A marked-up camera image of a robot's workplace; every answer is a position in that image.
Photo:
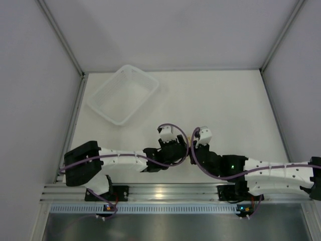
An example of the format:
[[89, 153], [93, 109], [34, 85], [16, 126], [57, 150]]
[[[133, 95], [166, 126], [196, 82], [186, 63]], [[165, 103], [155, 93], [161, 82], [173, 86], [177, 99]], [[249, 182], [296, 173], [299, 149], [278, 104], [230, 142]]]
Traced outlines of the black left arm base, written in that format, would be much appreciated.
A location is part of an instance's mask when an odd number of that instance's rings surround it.
[[[127, 186], [127, 185], [113, 185], [111, 191], [100, 194], [99, 196], [110, 201], [110, 202], [115, 202], [115, 201], [128, 202], [129, 186]], [[86, 190], [84, 200], [87, 202], [101, 201], [101, 199], [99, 199], [98, 197], [93, 195], [88, 190]]]

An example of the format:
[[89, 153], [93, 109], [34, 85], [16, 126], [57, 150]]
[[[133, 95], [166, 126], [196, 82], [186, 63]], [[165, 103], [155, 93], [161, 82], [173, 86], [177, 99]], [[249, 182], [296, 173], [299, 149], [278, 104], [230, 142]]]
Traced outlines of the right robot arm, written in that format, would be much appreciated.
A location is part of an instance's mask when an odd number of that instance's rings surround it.
[[193, 141], [191, 162], [206, 175], [233, 183], [239, 199], [265, 194], [306, 195], [320, 200], [320, 157], [301, 163], [273, 163], [239, 155], [218, 155], [209, 144]]

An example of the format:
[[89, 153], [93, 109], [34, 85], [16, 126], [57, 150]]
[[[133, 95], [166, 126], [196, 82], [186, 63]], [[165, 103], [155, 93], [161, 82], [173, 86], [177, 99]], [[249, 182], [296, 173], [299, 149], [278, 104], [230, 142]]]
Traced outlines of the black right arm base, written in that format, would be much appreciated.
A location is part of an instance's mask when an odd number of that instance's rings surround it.
[[239, 203], [243, 201], [259, 201], [264, 200], [263, 195], [254, 196], [249, 193], [247, 186], [241, 185], [219, 185], [217, 187], [219, 201], [227, 201], [229, 203]]

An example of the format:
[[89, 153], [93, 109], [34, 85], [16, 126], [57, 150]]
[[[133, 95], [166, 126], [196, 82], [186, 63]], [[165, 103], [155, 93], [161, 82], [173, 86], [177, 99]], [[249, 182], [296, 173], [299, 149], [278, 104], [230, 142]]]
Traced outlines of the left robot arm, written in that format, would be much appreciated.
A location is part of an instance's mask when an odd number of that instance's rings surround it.
[[142, 151], [116, 151], [88, 141], [64, 155], [64, 167], [59, 173], [65, 177], [68, 187], [84, 186], [101, 200], [113, 196], [110, 174], [116, 170], [138, 173], [157, 173], [181, 164], [189, 152], [189, 140], [177, 135], [172, 140], [160, 138], [160, 147]]

